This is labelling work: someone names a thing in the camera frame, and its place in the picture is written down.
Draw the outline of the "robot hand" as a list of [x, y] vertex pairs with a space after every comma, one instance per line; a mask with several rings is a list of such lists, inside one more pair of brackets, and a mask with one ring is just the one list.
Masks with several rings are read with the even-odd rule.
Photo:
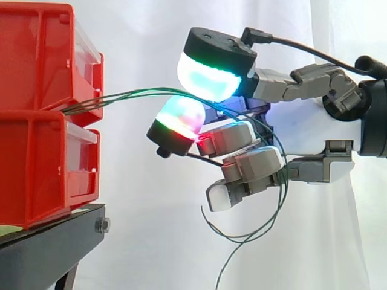
[[286, 181], [330, 183], [360, 150], [362, 93], [331, 59], [281, 74], [257, 69], [254, 44], [285, 39], [246, 28], [241, 37], [191, 28], [177, 73], [183, 92], [157, 114], [147, 136], [157, 154], [222, 158], [223, 178], [206, 190], [212, 212]]

